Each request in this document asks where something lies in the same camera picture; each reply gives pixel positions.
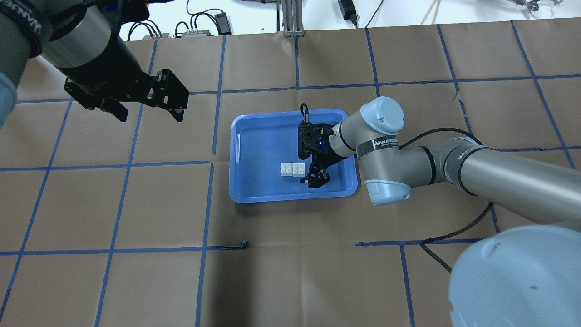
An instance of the blue tape line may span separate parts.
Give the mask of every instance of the blue tape line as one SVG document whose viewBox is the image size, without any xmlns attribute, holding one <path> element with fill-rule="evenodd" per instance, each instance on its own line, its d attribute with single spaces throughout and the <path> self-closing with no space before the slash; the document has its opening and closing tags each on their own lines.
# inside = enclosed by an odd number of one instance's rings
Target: blue tape line
<svg viewBox="0 0 581 327">
<path fill-rule="evenodd" d="M 492 222 L 494 223 L 494 229 L 496 233 L 500 233 L 500 227 L 498 226 L 498 219 L 496 219 L 496 211 L 494 210 L 494 206 L 490 209 L 490 215 L 492 216 Z"/>
<path fill-rule="evenodd" d="M 555 147 L 555 148 L 520 148 L 520 149 L 498 149 L 500 152 L 540 152 L 540 151 L 560 151 L 563 150 L 563 147 Z"/>
<path fill-rule="evenodd" d="M 462 101 L 460 101 L 460 108 L 462 109 L 463 112 L 466 111 L 466 108 L 464 107 L 464 103 Z M 468 117 L 464 116 L 464 122 L 466 123 L 466 129 L 468 130 L 468 132 L 470 134 L 474 134 L 472 132 L 472 126 L 470 125 L 470 121 L 468 120 Z"/>
<path fill-rule="evenodd" d="M 220 100 L 222 99 L 222 78 L 224 76 L 224 57 L 226 53 L 226 35 L 222 39 L 222 52 L 220 55 L 220 72 L 218 75 L 218 93 L 216 97 L 216 115 L 214 117 L 214 141 L 212 143 L 212 154 L 216 154 L 218 142 L 218 120 L 220 119 Z"/>
<path fill-rule="evenodd" d="M 24 101 L 17 101 L 16 104 L 45 104 L 49 102 L 69 102 L 72 101 L 72 98 L 68 99 L 44 99 L 44 100 L 24 100 Z"/>
<path fill-rule="evenodd" d="M 67 255 L 67 254 L 109 254 L 109 253 L 171 253 L 171 252 L 198 252 L 198 251 L 231 251 L 244 250 L 248 247 L 248 240 L 240 246 L 186 246 L 186 247 L 153 247 L 153 248 L 114 248 L 92 250 L 35 250 L 35 251 L 4 251 L 0 257 L 15 255 Z"/>
<path fill-rule="evenodd" d="M 87 170 L 87 169 L 111 169 L 111 168 L 127 168 L 127 165 L 64 166 L 64 167 L 51 167 L 51 170 Z"/>
<path fill-rule="evenodd" d="M 151 52 L 151 59 L 149 60 L 149 69 L 148 74 L 151 75 L 151 71 L 153 70 L 153 61 L 155 60 L 155 52 L 157 51 L 157 39 L 153 42 L 153 50 Z"/>
<path fill-rule="evenodd" d="M 373 79 L 375 81 L 375 94 L 380 97 L 379 94 L 379 82 L 377 80 L 377 68 L 375 67 L 375 57 L 373 56 L 373 47 L 371 46 L 371 37 L 369 35 L 369 29 L 365 28 L 365 36 L 367 37 L 367 46 L 369 47 L 369 56 L 371 57 L 371 67 L 373 68 Z"/>
<path fill-rule="evenodd" d="M 483 239 L 448 239 L 436 242 L 431 242 L 430 244 L 470 244 L 476 243 Z M 419 245 L 422 240 L 400 240 L 400 241 L 373 241 L 373 242 L 359 242 L 355 246 L 404 246 L 404 245 Z"/>
<path fill-rule="evenodd" d="M 186 166 L 186 165 L 207 165 L 209 161 L 174 161 L 174 162 L 146 162 L 146 163 L 132 163 L 131 167 L 159 167 L 159 166 Z"/>
<path fill-rule="evenodd" d="M 4 316 L 4 310 L 6 309 L 6 305 L 8 304 L 8 298 L 10 297 L 10 291 L 12 289 L 6 290 L 6 294 L 4 295 L 4 301 L 2 301 L 2 308 L 0 309 L 0 321 L 2 321 L 2 316 Z"/>
<path fill-rule="evenodd" d="M 375 86 L 375 83 L 364 84 L 341 84 L 341 85 L 324 85 L 324 86 L 301 86 L 299 90 L 320 90 L 322 88 L 346 88 L 346 87 L 366 87 Z"/>
<path fill-rule="evenodd" d="M 581 74 L 570 74 L 570 75 L 551 75 L 551 76 L 536 76 L 537 79 L 570 79 L 570 78 L 581 78 Z M 521 80 L 532 80 L 532 77 L 496 77 L 488 79 L 459 79 L 458 83 L 469 83 L 469 82 L 480 82 L 480 81 L 521 81 Z M 390 86 L 390 85 L 404 85 L 404 84 L 431 84 L 431 83 L 453 83 L 454 80 L 427 80 L 427 81 L 399 81 L 399 82 L 383 82 L 377 83 L 379 86 Z M 375 84 L 351 84 L 349 86 L 310 86 L 301 87 L 298 89 L 309 89 L 309 88 L 338 88 L 338 87 L 367 87 L 374 86 Z M 250 88 L 243 90 L 223 90 L 222 93 L 249 93 L 249 92 L 269 92 L 269 91 L 285 91 L 296 89 L 296 87 L 276 87 L 276 88 Z M 196 91 L 190 92 L 189 95 L 204 95 L 204 94 L 218 94 L 218 91 Z M 17 104 L 41 104 L 46 102 L 67 102 L 72 99 L 43 99 L 43 100 L 27 100 L 18 101 Z"/>
<path fill-rule="evenodd" d="M 0 172 L 35 172 L 47 170 L 47 167 L 0 168 Z"/>
<path fill-rule="evenodd" d="M 109 250 L 39 250 L 24 251 L 23 255 L 107 254 Z"/>
<path fill-rule="evenodd" d="M 248 247 L 248 240 L 242 241 L 240 246 L 221 246 L 220 251 L 231 251 L 231 250 L 244 250 Z"/>
<path fill-rule="evenodd" d="M 458 84 L 457 84 L 457 79 L 456 79 L 456 73 L 454 72 L 454 67 L 452 67 L 452 60 L 450 60 L 450 54 L 448 53 L 448 48 L 446 47 L 446 41 L 444 40 L 444 34 L 442 34 L 442 29 L 440 28 L 440 24 L 436 25 L 437 28 L 437 33 L 438 35 L 440 35 L 440 42 L 442 42 L 442 47 L 444 48 L 444 55 L 446 56 L 446 61 L 448 62 L 448 68 L 450 68 L 450 74 L 452 76 L 452 80 L 454 81 L 454 84 L 456 85 L 456 92 L 459 91 L 458 89 Z"/>
<path fill-rule="evenodd" d="M 526 81 L 531 80 L 532 77 L 495 77 L 490 79 L 461 79 L 459 83 L 481 82 L 481 81 Z"/>
<path fill-rule="evenodd" d="M 190 92 L 189 95 L 218 94 L 218 91 L 197 91 Z"/>
<path fill-rule="evenodd" d="M 299 79 L 299 37 L 295 36 L 295 68 L 296 68 L 296 89 L 300 89 Z"/>
<path fill-rule="evenodd" d="M 22 245 L 20 246 L 20 254 L 18 255 L 18 258 L 16 259 L 16 264 L 14 265 L 14 270 L 12 271 L 12 276 L 10 277 L 8 289 L 6 290 L 6 295 L 4 297 L 4 301 L 2 302 L 2 307 L 0 308 L 0 321 L 2 320 L 2 317 L 4 316 L 4 311 L 6 310 L 6 304 L 8 303 L 8 299 L 10 297 L 10 291 L 12 290 L 12 286 L 14 285 L 14 280 L 16 279 L 16 274 L 18 273 L 18 268 L 20 267 L 20 262 L 22 261 L 22 252 L 24 252 L 24 249 L 26 248 L 26 243 L 28 242 L 28 238 L 30 237 L 30 232 L 31 232 L 31 230 L 33 228 L 33 224 L 34 224 L 34 219 L 36 218 L 36 214 L 38 212 L 38 207 L 39 207 L 40 201 L 42 199 L 42 194 L 44 192 L 44 188 L 46 187 L 46 181 L 48 180 L 48 175 L 51 172 L 50 169 L 52 167 L 52 163 L 55 161 L 56 152 L 59 148 L 60 139 L 63 136 L 64 126 L 67 123 L 67 120 L 69 119 L 69 113 L 70 113 L 72 105 L 73 105 L 73 102 L 69 101 L 69 105 L 67 106 L 67 110 L 64 113 L 63 122 L 60 124 L 60 130 L 59 130 L 58 136 L 56 137 L 55 147 L 52 149 L 51 158 L 48 162 L 48 167 L 47 167 L 46 172 L 44 174 L 44 178 L 42 179 L 42 184 L 41 184 L 40 190 L 38 191 L 37 200 L 34 203 L 33 213 L 31 214 L 30 221 L 29 221 L 28 227 L 26 229 L 26 234 L 24 234 L 24 239 L 22 241 Z"/>
<path fill-rule="evenodd" d="M 414 305 L 411 302 L 410 277 L 407 274 L 406 251 L 403 245 L 400 245 L 401 270 L 403 271 L 403 283 L 406 288 L 407 310 L 410 314 L 410 326 L 415 327 Z"/>
<path fill-rule="evenodd" d="M 251 88 L 248 90 L 224 90 L 222 93 L 252 93 L 294 90 L 294 87 Z"/>
<path fill-rule="evenodd" d="M 153 61 L 155 60 L 155 53 L 157 51 L 157 40 L 153 43 L 153 50 L 151 59 L 149 61 L 149 71 L 153 69 Z M 111 237 L 111 244 L 109 246 L 109 255 L 107 256 L 107 264 L 105 266 L 105 275 L 103 277 L 103 285 L 101 286 L 101 295 L 99 296 L 99 304 L 97 306 L 97 314 L 95 317 L 95 327 L 99 326 L 101 321 L 101 312 L 103 310 L 103 300 L 105 299 L 105 291 L 107 290 L 107 282 L 109 280 L 109 272 L 111 269 L 111 260 L 113 259 L 113 250 L 115 249 L 115 241 L 117 239 L 117 231 L 119 230 L 119 222 L 121 220 L 121 213 L 123 211 L 123 204 L 125 202 L 125 193 L 127 192 L 127 184 L 129 183 L 129 176 L 131 173 L 131 164 L 133 163 L 133 156 L 135 154 L 135 146 L 137 145 L 137 137 L 139 135 L 139 127 L 141 125 L 141 117 L 143 117 L 144 105 L 139 107 L 139 115 L 135 124 L 135 133 L 133 134 L 133 142 L 131 144 L 131 152 L 129 153 L 129 160 L 127 162 L 127 171 L 125 173 L 125 180 L 123 181 L 123 188 L 121 189 L 121 199 L 117 208 L 117 216 L 115 218 L 115 225 L 113 226 L 113 235 Z"/>
<path fill-rule="evenodd" d="M 552 75 L 552 76 L 537 76 L 537 79 L 544 80 L 544 79 L 575 79 L 580 78 L 581 74 L 573 74 L 573 75 Z"/>
<path fill-rule="evenodd" d="M 202 317 L 202 291 L 204 286 L 204 274 L 206 272 L 206 247 L 208 245 L 208 231 L 210 230 L 210 209 L 212 204 L 212 189 L 214 184 L 214 165 L 210 164 L 210 179 L 208 181 L 208 197 L 206 200 L 206 221 L 204 224 L 204 239 L 202 258 L 200 259 L 200 277 L 198 279 L 198 300 L 196 301 L 196 322 L 195 326 L 200 327 L 200 320 Z"/>
<path fill-rule="evenodd" d="M 530 70 L 530 74 L 533 77 L 533 81 L 535 82 L 535 86 L 537 87 L 537 91 L 539 92 L 539 96 L 541 97 L 541 100 L 543 101 L 543 106 L 545 108 L 545 111 L 547 111 L 548 118 L 549 118 L 549 120 L 551 120 L 551 124 L 553 125 L 553 129 L 555 130 L 555 133 L 557 134 L 557 137 L 559 138 L 559 142 L 561 143 L 561 146 L 563 147 L 563 151 L 565 151 L 565 155 L 567 156 L 567 160 L 569 161 L 569 165 L 571 166 L 571 168 L 575 169 L 575 164 L 573 163 L 573 159 L 571 158 L 571 155 L 569 154 L 569 151 L 567 150 L 567 147 L 565 145 L 565 140 L 563 139 L 563 137 L 561 136 L 561 133 L 559 132 L 559 128 L 557 127 L 557 123 L 555 122 L 555 119 L 553 118 L 553 114 L 551 113 L 551 109 L 548 107 L 547 100 L 544 97 L 543 90 L 541 89 L 541 85 L 539 84 L 539 80 L 537 79 L 537 76 L 535 75 L 535 71 L 533 70 L 533 66 L 530 64 L 529 57 L 526 55 L 525 49 L 522 46 L 521 38 L 518 36 L 517 27 L 515 26 L 515 24 L 512 20 L 510 21 L 510 23 L 512 25 L 512 32 L 514 33 L 514 37 L 517 39 L 518 47 L 521 49 L 522 56 L 525 58 L 526 65 Z"/>
<path fill-rule="evenodd" d="M 453 83 L 453 80 L 431 80 L 431 81 L 400 81 L 400 82 L 383 82 L 379 86 L 406 85 L 406 84 L 433 84 L 433 83 Z"/>
</svg>

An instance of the power adapter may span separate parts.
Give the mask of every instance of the power adapter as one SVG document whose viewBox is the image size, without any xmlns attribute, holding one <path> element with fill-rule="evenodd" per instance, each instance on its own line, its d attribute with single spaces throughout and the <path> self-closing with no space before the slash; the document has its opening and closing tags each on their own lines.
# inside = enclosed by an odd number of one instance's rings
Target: power adapter
<svg viewBox="0 0 581 327">
<path fill-rule="evenodd" d="M 217 13 L 214 15 L 214 18 L 216 18 L 216 22 L 218 23 L 218 35 L 232 35 L 230 23 L 225 12 Z"/>
<path fill-rule="evenodd" d="M 339 0 L 339 8 L 341 9 L 343 19 L 350 20 L 357 27 L 357 11 L 355 10 L 353 0 Z"/>
</svg>

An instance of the white wall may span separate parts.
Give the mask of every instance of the white wall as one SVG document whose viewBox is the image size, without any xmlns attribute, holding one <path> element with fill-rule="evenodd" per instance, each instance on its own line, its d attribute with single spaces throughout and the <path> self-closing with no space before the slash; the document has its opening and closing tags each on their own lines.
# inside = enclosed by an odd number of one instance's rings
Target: white wall
<svg viewBox="0 0 581 327">
<path fill-rule="evenodd" d="M 360 26 L 365 26 L 381 0 L 353 0 L 360 16 Z M 438 0 L 385 0 L 381 9 L 370 24 L 373 26 L 418 25 L 422 22 L 432 3 Z M 151 19 L 162 32 L 174 34 L 175 25 L 183 20 L 189 24 L 186 13 L 187 0 L 168 3 L 154 3 L 149 6 Z M 499 20 L 525 20 L 561 17 L 581 17 L 580 0 L 563 0 L 559 5 L 552 0 L 540 0 L 540 10 L 530 12 L 506 0 L 440 0 L 435 19 L 437 24 L 493 22 Z M 190 11 L 198 12 L 208 8 L 226 11 L 234 34 L 272 33 L 277 30 L 276 4 L 241 0 L 191 0 Z M 436 5 L 426 18 L 425 24 L 434 19 Z M 303 24 L 306 30 L 352 29 L 351 22 L 342 20 L 337 0 L 303 0 Z M 121 28 L 121 37 L 126 40 L 131 24 Z M 207 17 L 198 19 L 198 27 L 216 29 Z M 133 40 L 141 39 L 147 31 L 139 27 Z"/>
</svg>

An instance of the wire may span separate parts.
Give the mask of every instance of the wire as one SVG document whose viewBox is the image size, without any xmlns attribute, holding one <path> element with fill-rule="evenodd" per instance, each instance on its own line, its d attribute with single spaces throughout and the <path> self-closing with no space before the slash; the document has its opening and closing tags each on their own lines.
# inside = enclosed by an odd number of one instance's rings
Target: wire
<svg viewBox="0 0 581 327">
<path fill-rule="evenodd" d="M 349 17 L 349 20 L 353 23 L 353 26 L 355 26 L 355 28 L 359 27 L 359 23 L 357 22 L 359 20 L 359 16 L 352 14 L 351 17 Z"/>
<path fill-rule="evenodd" d="M 196 15 L 196 18 L 193 20 L 194 28 L 198 28 L 198 17 L 200 17 L 201 15 L 208 16 L 210 18 L 210 20 L 212 21 L 212 23 L 214 23 L 214 25 L 216 26 L 218 31 L 220 31 L 220 28 L 218 27 L 218 22 L 216 21 L 216 18 L 214 18 L 214 16 L 210 15 L 207 12 L 200 12 L 200 13 L 198 13 L 198 15 Z"/>
<path fill-rule="evenodd" d="M 488 214 L 488 212 L 492 209 L 493 205 L 494 204 L 492 202 L 489 202 L 488 205 L 486 206 L 486 208 L 484 209 L 484 211 L 482 211 L 482 213 L 478 216 L 478 218 L 474 219 L 473 222 L 469 223 L 468 225 L 464 226 L 463 228 L 458 229 L 457 231 L 450 233 L 450 234 L 446 234 L 446 235 L 442 235 L 442 236 L 438 236 L 438 237 L 432 237 L 430 239 L 425 239 L 419 243 L 419 246 L 421 246 L 424 249 L 424 251 L 426 251 L 426 253 L 428 253 L 430 255 L 430 257 L 432 257 L 442 267 L 444 267 L 444 269 L 447 272 L 452 272 L 452 268 L 447 263 L 445 263 L 444 260 L 442 260 L 440 257 L 438 257 L 434 252 L 432 252 L 432 250 L 430 250 L 426 246 L 426 244 L 446 240 L 446 239 L 449 239 L 451 237 L 454 237 L 456 235 L 459 235 L 459 234 L 466 232 L 468 229 L 474 227 L 477 223 L 479 223 L 482 220 L 482 218 L 484 218 Z"/>
<path fill-rule="evenodd" d="M 281 31 L 281 3 L 277 0 L 277 32 Z"/>
<path fill-rule="evenodd" d="M 420 25 L 423 25 L 426 22 L 426 19 L 428 18 L 428 15 L 430 15 L 430 13 L 432 12 L 432 8 L 434 8 L 434 5 L 436 4 L 437 0 L 434 0 L 432 2 L 432 5 L 430 6 L 430 9 L 428 9 L 428 12 L 426 12 L 426 15 L 424 16 L 424 19 L 422 19 L 422 22 L 420 23 Z"/>
<path fill-rule="evenodd" d="M 222 9 L 219 9 L 219 8 L 210 8 L 210 9 L 206 9 L 206 10 L 204 10 L 203 12 L 208 12 L 208 11 L 210 11 L 210 10 L 219 10 L 220 12 L 224 12 Z M 191 12 L 189 12 L 189 0 L 188 0 L 188 2 L 185 4 L 185 11 L 186 11 L 186 12 L 188 12 L 188 14 L 190 14 L 190 15 L 195 15 L 194 13 L 191 13 Z"/>
<path fill-rule="evenodd" d="M 432 25 L 436 23 L 437 12 L 440 10 L 440 3 L 442 0 L 437 0 L 436 10 L 434 11 L 434 18 L 432 19 Z"/>
<path fill-rule="evenodd" d="M 383 5 L 383 2 L 384 2 L 384 0 L 381 0 L 381 2 L 379 3 L 379 6 L 377 6 L 377 9 L 373 13 L 373 16 L 371 16 L 370 20 L 367 22 L 367 25 L 365 25 L 365 28 L 367 28 L 369 26 L 369 24 L 371 24 L 373 17 L 375 17 L 375 14 L 379 11 L 379 8 L 381 8 L 381 5 Z"/>
<path fill-rule="evenodd" d="M 218 26 L 218 22 L 216 21 L 216 19 L 214 18 L 214 16 L 212 16 L 209 13 L 206 13 L 206 12 L 195 13 L 195 14 L 193 14 L 189 18 L 189 26 L 190 26 L 191 29 L 197 29 L 198 28 L 198 17 L 200 15 L 208 16 L 208 18 L 210 18 L 210 20 L 212 21 L 212 23 L 214 23 L 214 26 L 216 27 L 216 30 L 218 31 L 218 34 L 220 33 L 220 27 Z"/>
<path fill-rule="evenodd" d="M 131 41 L 131 34 L 133 34 L 133 32 L 135 31 L 135 29 L 140 26 L 143 25 L 145 26 L 145 28 L 147 29 L 147 31 L 149 32 L 149 36 L 154 37 L 153 36 L 153 26 L 147 24 L 147 23 L 142 23 L 142 22 L 135 22 L 133 23 L 133 25 L 131 26 L 131 28 L 129 29 L 129 34 L 127 35 L 127 41 Z"/>
<path fill-rule="evenodd" d="M 158 34 L 160 37 L 162 36 L 162 31 L 160 31 L 160 30 L 159 30 L 159 26 L 157 26 L 157 24 L 156 24 L 156 23 L 155 23 L 153 20 L 146 19 L 146 20 L 144 20 L 144 21 L 145 21 L 145 22 L 151 22 L 151 23 L 152 23 L 152 24 L 155 26 L 155 28 L 156 28 L 156 30 L 157 30 L 157 34 Z"/>
<path fill-rule="evenodd" d="M 180 35 L 180 36 L 178 36 L 178 34 L 183 34 L 183 33 L 178 33 L 178 27 L 179 27 L 181 24 L 184 24 L 184 25 L 185 25 L 185 28 L 186 28 L 186 29 L 189 31 L 189 26 L 188 26 L 188 23 L 186 23 L 186 22 L 179 22 L 179 23 L 178 23 L 178 24 L 175 26 L 175 33 L 174 33 L 174 37 L 175 37 L 175 38 L 181 38 L 181 35 Z"/>
<path fill-rule="evenodd" d="M 422 134 L 420 134 L 420 135 L 412 138 L 411 140 L 409 140 L 406 143 L 404 143 L 403 145 L 401 145 L 400 146 L 400 149 L 405 148 L 406 146 L 412 144 L 413 142 L 416 142 L 417 140 L 421 139 L 424 136 L 428 136 L 428 135 L 430 135 L 432 133 L 437 133 L 439 131 L 454 131 L 456 133 L 464 134 L 464 135 L 468 136 L 469 138 L 473 139 L 474 142 L 476 142 L 478 145 L 484 145 L 484 143 L 482 143 L 480 140 L 478 140 L 478 138 L 476 136 L 472 135 L 471 133 L 469 133 L 469 132 L 467 132 L 465 130 L 456 129 L 456 128 L 453 128 L 453 127 L 443 127 L 443 128 L 432 129 L 432 130 L 426 131 L 426 132 L 424 132 L 424 133 L 422 133 Z"/>
</svg>

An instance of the grid of blue tape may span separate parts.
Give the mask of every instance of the grid of blue tape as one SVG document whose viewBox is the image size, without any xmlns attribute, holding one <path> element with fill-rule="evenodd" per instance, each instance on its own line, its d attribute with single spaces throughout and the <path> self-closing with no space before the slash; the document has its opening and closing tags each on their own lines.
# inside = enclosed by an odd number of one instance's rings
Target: grid of blue tape
<svg viewBox="0 0 581 327">
<path fill-rule="evenodd" d="M 527 66 L 530 70 L 531 76 L 502 77 L 502 78 L 488 78 L 488 79 L 457 79 L 456 74 L 454 72 L 452 62 L 450 60 L 448 49 L 446 47 L 446 41 L 444 39 L 444 36 L 443 36 L 442 31 L 440 29 L 440 26 L 436 25 L 440 40 L 442 42 L 442 47 L 444 49 L 444 54 L 446 56 L 448 66 L 450 68 L 450 73 L 452 76 L 451 80 L 401 81 L 401 82 L 380 83 L 378 81 L 378 75 L 377 75 L 376 66 L 375 66 L 375 57 L 374 57 L 374 53 L 373 53 L 371 37 L 369 34 L 369 30 L 365 29 L 365 36 L 367 38 L 367 44 L 369 47 L 372 70 L 373 70 L 373 75 L 374 75 L 374 83 L 339 84 L 339 85 L 326 85 L 326 86 L 301 86 L 300 85 L 300 78 L 299 78 L 300 77 L 300 74 L 299 74 L 299 38 L 296 38 L 295 39 L 295 60 L 296 60 L 296 63 L 295 63 L 296 64 L 296 85 L 295 85 L 295 87 L 255 88 L 255 89 L 246 89 L 246 90 L 222 90 L 222 80 L 223 80 L 223 73 L 224 73 L 224 57 L 225 57 L 224 54 L 225 54 L 226 42 L 227 42 L 227 38 L 223 37 L 223 42 L 222 42 L 222 47 L 221 47 L 221 59 L 220 59 L 218 89 L 216 91 L 191 92 L 190 95 L 217 94 L 216 117 L 215 117 L 215 121 L 214 121 L 215 125 L 214 125 L 214 140 L 213 140 L 213 153 L 215 154 L 216 153 L 217 133 L 218 133 L 218 120 L 220 117 L 220 100 L 221 100 L 222 94 L 285 91 L 285 90 L 294 90 L 294 89 L 296 89 L 296 90 L 312 90 L 312 89 L 325 89 L 325 88 L 351 88 L 351 87 L 372 87 L 373 86 L 373 87 L 375 87 L 376 96 L 379 96 L 380 95 L 380 93 L 379 93 L 380 86 L 392 86 L 392 85 L 403 85 L 403 84 L 453 83 L 456 91 L 458 92 L 460 89 L 459 83 L 470 83 L 470 82 L 479 82 L 479 81 L 533 80 L 535 83 L 535 86 L 539 92 L 539 95 L 541 97 L 541 100 L 543 101 L 543 105 L 544 105 L 545 110 L 547 111 L 547 115 L 548 115 L 549 119 L 551 120 L 551 123 L 553 124 L 553 128 L 555 130 L 555 133 L 557 134 L 557 136 L 559 138 L 561 146 L 555 147 L 555 148 L 549 148 L 549 149 L 546 149 L 546 148 L 523 148 L 523 149 L 500 149 L 500 151 L 502 151 L 502 152 L 564 151 L 566 156 L 567 156 L 567 159 L 569 161 L 571 168 L 575 168 L 575 165 L 574 165 L 574 163 L 571 159 L 571 156 L 569 154 L 569 150 L 581 150 L 581 146 L 569 146 L 568 147 L 565 145 L 565 141 L 562 138 L 560 131 L 558 130 L 558 127 L 557 127 L 555 120 L 553 119 L 549 105 L 548 105 L 547 101 L 545 100 L 543 91 L 542 91 L 538 81 L 541 79 L 580 78 L 581 74 L 569 74 L 569 75 L 559 75 L 559 76 L 537 76 L 537 75 L 535 75 L 533 68 L 532 68 L 532 65 L 530 64 L 529 59 L 526 55 L 526 52 L 525 52 L 525 50 L 522 46 L 522 43 L 520 41 L 520 38 L 519 38 L 519 35 L 517 32 L 517 28 L 515 27 L 513 22 L 511 22 L 511 24 L 512 24 L 512 29 L 514 32 L 514 36 L 515 36 L 517 43 L 520 47 L 522 55 L 525 58 L 525 61 L 526 61 Z M 150 74 L 151 74 L 151 70 L 153 68 L 153 61 L 155 59 L 156 49 L 157 49 L 157 40 L 155 40 L 155 43 L 153 45 L 153 52 L 152 52 L 152 56 L 151 56 L 151 60 L 150 60 L 150 64 L 149 64 L 149 71 L 148 72 Z M 462 103 L 462 101 L 460 101 L 460 100 L 458 100 L 458 101 L 460 103 L 462 113 L 464 114 L 464 120 L 466 122 L 466 127 L 467 127 L 468 131 L 471 132 L 472 130 L 471 130 L 470 122 L 468 119 L 469 114 L 468 114 L 468 112 L 466 112 L 466 108 L 465 108 L 464 104 Z M 53 167 L 52 163 L 54 161 L 54 158 L 55 158 L 55 155 L 56 155 L 59 143 L 60 143 L 60 139 L 62 137 L 62 133 L 63 133 L 64 127 L 65 127 L 67 118 L 69 116 L 69 112 L 70 112 L 70 108 L 71 108 L 71 105 L 73 103 L 73 100 L 70 98 L 69 99 L 46 99 L 46 100 L 34 100 L 34 101 L 19 101 L 18 103 L 19 104 L 33 104 L 33 103 L 44 103 L 44 102 L 68 102 L 67 111 L 65 113 L 63 122 L 61 124 L 59 134 L 58 134 L 58 137 L 56 139 L 56 144 L 55 144 L 54 149 L 52 151 L 52 155 L 51 155 L 51 158 L 49 160 L 48 166 L 47 167 L 33 167 L 33 168 L 0 168 L 0 172 L 33 171 L 33 170 L 45 171 L 45 175 L 44 175 L 44 178 L 43 178 L 43 181 L 41 184 L 41 188 L 40 188 L 40 191 L 38 193 L 38 197 L 37 197 L 34 209 L 33 209 L 33 213 L 32 213 L 30 222 L 28 224 L 28 228 L 27 228 L 24 240 L 23 240 L 21 248 L 20 248 L 20 251 L 0 252 L 0 256 L 2 256 L 2 255 L 17 256 L 16 264 L 15 264 L 12 276 L 10 278 L 8 289 L 5 293 L 4 300 L 2 302 L 2 307 L 0 309 L 0 321 L 1 321 L 2 316 L 4 314 L 6 304 L 8 303 L 8 300 L 10 297 L 10 292 L 11 292 L 14 280 L 16 278 L 16 274 L 18 272 L 18 268 L 20 266 L 21 259 L 24 255 L 107 254 L 108 257 L 107 257 L 107 265 L 106 265 L 106 269 L 105 269 L 105 276 L 103 277 L 102 290 L 101 290 L 101 295 L 99 298 L 99 306 L 98 306 L 97 315 L 95 317 L 95 327 L 97 327 L 99 325 L 99 321 L 101 318 L 103 300 L 105 298 L 107 280 L 109 277 L 109 270 L 110 270 L 111 260 L 112 260 L 113 254 L 115 254 L 115 253 L 155 253 L 155 252 L 177 252 L 177 251 L 200 251 L 202 253 L 202 259 L 200 262 L 200 275 L 199 275 L 199 281 L 198 281 L 198 301 L 196 304 L 196 320 L 195 320 L 195 326 L 199 327 L 200 326 L 200 315 L 201 315 L 201 310 L 202 310 L 202 291 L 203 291 L 203 280 L 204 280 L 204 274 L 205 274 L 207 251 L 235 250 L 237 248 L 243 248 L 243 246 L 223 247 L 223 246 L 208 246 L 207 245 L 209 219 L 210 219 L 211 193 L 212 193 L 213 176 L 214 176 L 213 164 L 208 162 L 208 161 L 153 162 L 153 163 L 142 163 L 142 164 L 135 163 L 134 164 L 132 162 L 133 154 L 135 151 L 135 145 L 137 143 L 139 126 L 140 126 L 141 117 L 142 117 L 143 108 L 144 108 L 144 106 L 141 105 L 141 107 L 139 109 L 137 123 L 135 126 L 135 133 L 134 133 L 134 138 L 133 138 L 133 142 L 132 142 L 132 146 L 131 146 L 130 157 L 129 157 L 129 161 L 126 165 Z M 132 167 L 200 165 L 200 164 L 209 164 L 210 165 L 210 177 L 209 177 L 210 180 L 209 180 L 209 189 L 208 189 L 208 194 L 207 194 L 206 220 L 205 220 L 203 245 L 202 246 L 200 246 L 200 247 L 167 247 L 167 248 L 122 248 L 122 249 L 114 248 L 116 236 L 117 236 L 117 230 L 119 228 L 119 220 L 121 218 L 121 211 L 123 210 L 125 191 L 127 189 L 127 184 L 129 181 L 129 176 L 130 176 L 130 172 L 131 172 Z M 50 171 L 51 170 L 77 170 L 77 169 L 107 169 L 107 168 L 126 168 L 126 170 L 127 170 L 125 173 L 125 180 L 124 180 L 123 189 L 121 192 L 121 199 L 119 202 L 117 217 L 116 217 L 114 230 L 113 230 L 113 236 L 111 239 L 111 244 L 110 244 L 109 249 L 25 251 L 24 249 L 26 247 L 26 243 L 27 243 L 28 237 L 30 235 L 31 228 L 32 228 L 32 225 L 34 223 L 34 218 L 36 216 L 38 206 L 40 204 L 42 194 L 43 194 L 43 191 L 44 191 L 44 188 L 46 185 L 46 181 L 47 181 L 47 178 L 48 178 Z M 496 222 L 496 213 L 494 212 L 494 208 L 491 210 L 491 216 L 493 219 L 494 227 L 496 228 L 496 232 L 499 233 L 500 228 L 498 227 L 498 224 Z M 434 244 L 471 244 L 471 243 L 475 243 L 479 240 L 480 239 L 454 239 L 454 240 L 443 240 L 440 242 L 436 242 Z M 415 327 L 415 319 L 414 319 L 413 303 L 411 300 L 410 281 L 409 281 L 409 277 L 408 277 L 408 273 L 407 273 L 406 251 L 405 251 L 404 246 L 418 245 L 419 242 L 420 242 L 420 240 L 399 240 L 399 241 L 375 241 L 375 242 L 370 242 L 370 243 L 359 242 L 358 244 L 356 244 L 356 246 L 363 246 L 363 247 L 366 247 L 366 246 L 399 246 L 400 247 L 402 273 L 403 273 L 403 277 L 404 277 L 404 286 L 405 286 L 406 295 L 407 295 L 408 311 L 409 311 L 409 315 L 410 315 L 410 325 L 412 327 Z"/>
</svg>

